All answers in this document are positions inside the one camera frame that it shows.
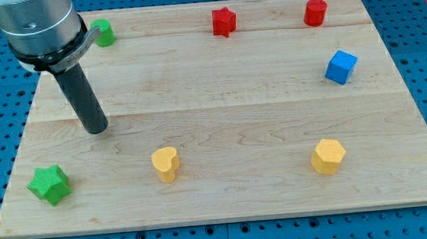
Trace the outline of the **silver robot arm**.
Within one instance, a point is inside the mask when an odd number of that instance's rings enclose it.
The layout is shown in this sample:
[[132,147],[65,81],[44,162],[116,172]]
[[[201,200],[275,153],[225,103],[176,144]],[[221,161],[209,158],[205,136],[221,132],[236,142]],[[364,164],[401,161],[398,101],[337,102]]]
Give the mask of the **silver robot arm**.
[[28,69],[62,74],[101,36],[87,28],[72,0],[0,0],[0,31]]

